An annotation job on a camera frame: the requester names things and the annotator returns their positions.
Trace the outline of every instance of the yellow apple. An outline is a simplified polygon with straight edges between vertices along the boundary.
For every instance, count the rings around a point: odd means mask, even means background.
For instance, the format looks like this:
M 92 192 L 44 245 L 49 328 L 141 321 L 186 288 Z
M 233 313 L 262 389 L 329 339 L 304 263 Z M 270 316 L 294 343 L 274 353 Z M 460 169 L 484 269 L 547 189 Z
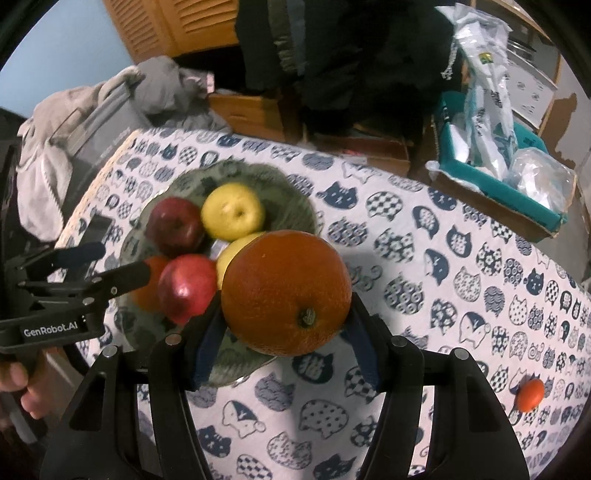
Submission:
M 226 269 L 228 265 L 232 261 L 232 258 L 236 256 L 236 254 L 242 250 L 245 246 L 247 246 L 250 242 L 252 242 L 258 236 L 261 236 L 265 232 L 257 232 L 251 233 L 250 235 L 243 236 L 238 240 L 234 240 L 230 245 L 228 245 L 225 250 L 220 253 L 220 256 L 217 258 L 216 263 L 216 270 L 217 270 L 217 287 L 219 290 L 222 289 L 223 283 L 223 276 L 226 273 Z
M 201 220 L 209 236 L 233 242 L 261 230 L 265 209 L 252 189 L 226 183 L 205 199 Z

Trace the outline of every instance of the tablecloth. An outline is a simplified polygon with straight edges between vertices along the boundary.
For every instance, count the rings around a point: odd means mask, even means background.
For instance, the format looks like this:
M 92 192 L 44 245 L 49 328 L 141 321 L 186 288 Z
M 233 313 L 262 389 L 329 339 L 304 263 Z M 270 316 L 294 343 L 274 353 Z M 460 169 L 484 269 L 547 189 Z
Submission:
M 95 213 L 115 219 L 98 271 L 118 265 L 134 218 L 182 172 L 226 158 L 272 164 L 309 197 L 322 238 L 346 261 L 370 314 L 420 348 L 462 346 L 477 359 L 532 477 L 567 439 L 591 388 L 591 301 L 504 225 L 417 181 L 290 145 L 151 129 L 127 147 L 99 175 L 100 188 L 83 199 L 59 241 L 76 245 Z M 125 321 L 113 302 L 105 335 L 79 345 L 90 362 L 108 343 L 125 344 L 118 329 Z M 522 415 L 513 408 L 515 393 L 532 377 L 544 381 L 545 398 Z M 146 386 L 138 396 L 142 431 L 152 436 Z M 352 479 L 383 403 L 341 336 L 229 387 L 187 396 L 210 467 L 225 480 Z M 424 469 L 432 414 L 433 389 L 426 387 L 410 475 Z

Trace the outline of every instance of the louvered door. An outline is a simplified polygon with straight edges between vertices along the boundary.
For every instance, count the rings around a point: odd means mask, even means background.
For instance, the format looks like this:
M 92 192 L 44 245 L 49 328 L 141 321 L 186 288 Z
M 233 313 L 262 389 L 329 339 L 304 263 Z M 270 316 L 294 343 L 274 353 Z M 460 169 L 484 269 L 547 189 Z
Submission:
M 181 52 L 171 35 L 158 0 L 103 0 L 121 40 L 136 63 L 157 55 Z
M 238 0 L 159 0 L 182 52 L 237 45 Z

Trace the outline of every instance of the blue wall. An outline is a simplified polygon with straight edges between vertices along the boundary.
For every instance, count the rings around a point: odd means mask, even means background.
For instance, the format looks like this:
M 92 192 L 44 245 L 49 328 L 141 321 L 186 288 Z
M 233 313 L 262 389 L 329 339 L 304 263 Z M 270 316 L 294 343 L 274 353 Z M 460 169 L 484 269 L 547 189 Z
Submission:
M 101 0 L 59 0 L 0 71 L 0 106 L 29 117 L 48 95 L 94 85 L 132 63 Z

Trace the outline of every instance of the hand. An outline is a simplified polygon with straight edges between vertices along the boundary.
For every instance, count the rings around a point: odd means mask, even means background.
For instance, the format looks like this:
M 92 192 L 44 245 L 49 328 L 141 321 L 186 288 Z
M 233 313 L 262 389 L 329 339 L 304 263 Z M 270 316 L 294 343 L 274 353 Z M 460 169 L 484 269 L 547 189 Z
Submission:
M 46 416 L 53 408 L 52 383 L 52 375 L 43 354 L 39 355 L 31 378 L 22 364 L 0 362 L 0 391 L 14 392 L 26 388 L 21 405 L 36 420 Z

